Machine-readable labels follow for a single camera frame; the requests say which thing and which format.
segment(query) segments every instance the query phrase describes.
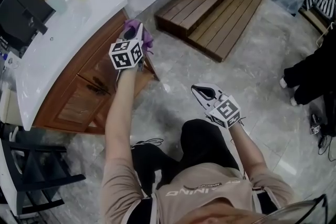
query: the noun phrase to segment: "wooden platform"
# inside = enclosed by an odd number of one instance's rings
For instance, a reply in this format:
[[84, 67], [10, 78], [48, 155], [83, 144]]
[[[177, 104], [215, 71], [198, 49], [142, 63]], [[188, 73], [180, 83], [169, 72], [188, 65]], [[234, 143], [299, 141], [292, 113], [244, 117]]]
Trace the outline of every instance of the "wooden platform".
[[261, 0], [172, 0], [156, 14], [164, 30], [223, 61]]

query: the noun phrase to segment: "white sneaker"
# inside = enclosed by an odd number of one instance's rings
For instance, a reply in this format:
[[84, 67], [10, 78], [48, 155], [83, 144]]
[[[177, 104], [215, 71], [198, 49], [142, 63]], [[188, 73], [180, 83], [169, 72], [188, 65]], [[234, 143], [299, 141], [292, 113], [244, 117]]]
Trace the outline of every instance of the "white sneaker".
[[280, 86], [283, 89], [287, 88], [287, 83], [285, 82], [285, 80], [283, 79], [283, 77], [280, 79]]
[[298, 105], [297, 102], [295, 101], [295, 98], [294, 98], [294, 97], [292, 97], [292, 98], [290, 99], [290, 103], [291, 103], [292, 106], [297, 106], [297, 105]]

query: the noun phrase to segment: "black chair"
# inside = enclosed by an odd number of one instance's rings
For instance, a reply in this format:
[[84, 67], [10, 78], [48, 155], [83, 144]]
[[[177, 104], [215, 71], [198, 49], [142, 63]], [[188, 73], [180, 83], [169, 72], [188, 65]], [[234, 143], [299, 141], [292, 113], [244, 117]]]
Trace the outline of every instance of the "black chair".
[[[20, 156], [24, 155], [21, 165], [15, 156], [17, 151]], [[62, 199], [52, 201], [58, 187], [85, 179], [82, 174], [69, 174], [61, 153], [66, 153], [63, 146], [25, 145], [0, 140], [0, 187], [14, 216], [63, 205]], [[46, 154], [50, 160], [43, 165], [41, 157]], [[38, 204], [41, 196], [47, 202]]]
[[44, 22], [53, 11], [44, 0], [3, 0], [0, 4], [0, 24], [6, 33], [29, 45], [36, 29], [30, 26], [27, 13]]

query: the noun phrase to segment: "white sink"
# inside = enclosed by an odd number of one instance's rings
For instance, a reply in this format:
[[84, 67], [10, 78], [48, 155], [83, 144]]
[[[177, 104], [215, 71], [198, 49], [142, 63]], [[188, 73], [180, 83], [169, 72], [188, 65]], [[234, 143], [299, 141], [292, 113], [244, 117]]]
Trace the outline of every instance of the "white sink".
[[25, 52], [16, 73], [16, 89], [22, 123], [29, 131], [54, 82], [88, 39], [127, 0], [68, 0], [65, 13], [55, 12]]

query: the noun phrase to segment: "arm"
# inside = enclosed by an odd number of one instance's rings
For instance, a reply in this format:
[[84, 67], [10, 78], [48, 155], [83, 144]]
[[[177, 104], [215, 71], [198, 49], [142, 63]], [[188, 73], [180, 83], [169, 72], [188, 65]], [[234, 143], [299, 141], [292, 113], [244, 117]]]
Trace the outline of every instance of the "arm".
[[105, 126], [106, 162], [124, 159], [132, 167], [130, 133], [137, 67], [120, 74], [118, 88]]
[[239, 123], [235, 123], [229, 131], [235, 142], [241, 163], [253, 186], [268, 187], [281, 207], [289, 204], [293, 199], [293, 190], [280, 176], [267, 168], [260, 149], [247, 135], [243, 127]]
[[134, 173], [130, 148], [136, 74], [136, 68], [120, 74], [118, 89], [106, 120], [106, 161], [100, 198], [104, 223], [121, 223], [132, 204], [143, 198]]
[[251, 178], [253, 175], [264, 172], [267, 169], [265, 159], [243, 127], [236, 123], [229, 131], [248, 177]]

